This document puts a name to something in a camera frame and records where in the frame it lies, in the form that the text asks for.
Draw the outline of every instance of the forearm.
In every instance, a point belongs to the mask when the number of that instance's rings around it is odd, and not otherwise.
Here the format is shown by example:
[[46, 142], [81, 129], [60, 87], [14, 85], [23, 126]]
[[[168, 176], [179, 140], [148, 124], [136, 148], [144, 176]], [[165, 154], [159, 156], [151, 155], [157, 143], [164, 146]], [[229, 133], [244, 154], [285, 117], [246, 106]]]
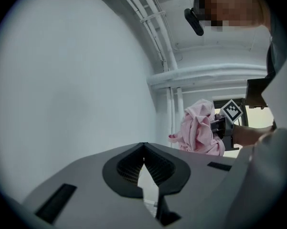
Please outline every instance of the forearm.
[[253, 145], [258, 141], [259, 137], [265, 133], [271, 132], [272, 129], [272, 126], [265, 128], [252, 128], [248, 126], [234, 125], [234, 143], [242, 146]]

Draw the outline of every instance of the black and white square marker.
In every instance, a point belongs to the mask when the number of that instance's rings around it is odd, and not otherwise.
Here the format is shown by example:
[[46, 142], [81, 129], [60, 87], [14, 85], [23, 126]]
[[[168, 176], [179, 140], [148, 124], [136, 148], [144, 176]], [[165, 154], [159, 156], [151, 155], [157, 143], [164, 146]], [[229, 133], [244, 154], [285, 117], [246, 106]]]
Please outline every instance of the black and white square marker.
[[229, 121], [233, 124], [241, 115], [243, 114], [242, 110], [239, 106], [233, 101], [230, 100], [227, 104], [225, 104], [221, 110], [220, 115], [226, 116]]

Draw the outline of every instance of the pink towel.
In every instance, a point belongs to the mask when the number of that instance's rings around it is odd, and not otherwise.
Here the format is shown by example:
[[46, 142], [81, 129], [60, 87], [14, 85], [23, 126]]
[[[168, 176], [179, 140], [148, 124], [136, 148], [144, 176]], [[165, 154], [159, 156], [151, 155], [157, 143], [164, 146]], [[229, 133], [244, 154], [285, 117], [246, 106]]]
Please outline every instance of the pink towel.
[[201, 99], [185, 109], [181, 130], [169, 135], [171, 143], [179, 143], [184, 151], [223, 156], [225, 146], [217, 134], [213, 134], [210, 122], [214, 121], [213, 103]]

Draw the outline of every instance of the person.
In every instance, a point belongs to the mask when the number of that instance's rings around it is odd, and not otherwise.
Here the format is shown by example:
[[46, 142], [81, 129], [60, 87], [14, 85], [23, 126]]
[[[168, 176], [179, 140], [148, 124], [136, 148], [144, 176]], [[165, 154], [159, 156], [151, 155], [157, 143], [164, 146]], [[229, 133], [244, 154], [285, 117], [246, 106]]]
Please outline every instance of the person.
[[[279, 72], [287, 58], [287, 35], [265, 0], [203, 0], [203, 3], [204, 13], [207, 15], [206, 18], [211, 19], [211, 25], [267, 27], [271, 35], [267, 56], [268, 76], [273, 77]], [[242, 146], [253, 145], [261, 136], [273, 132], [275, 128], [275, 122], [265, 128], [234, 125], [234, 142]]]

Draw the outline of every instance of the black rectangular strip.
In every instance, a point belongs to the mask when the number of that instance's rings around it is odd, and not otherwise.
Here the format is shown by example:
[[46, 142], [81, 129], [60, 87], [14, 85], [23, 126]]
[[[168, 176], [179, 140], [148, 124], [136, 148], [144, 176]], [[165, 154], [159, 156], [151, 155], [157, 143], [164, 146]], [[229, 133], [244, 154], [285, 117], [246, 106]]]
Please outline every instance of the black rectangular strip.
[[45, 202], [45, 204], [35, 213], [36, 216], [52, 224], [59, 213], [63, 210], [76, 186], [63, 184], [59, 189]]
[[219, 169], [219, 170], [224, 170], [224, 171], [230, 171], [232, 166], [229, 165], [224, 165], [216, 162], [210, 162], [207, 166]]

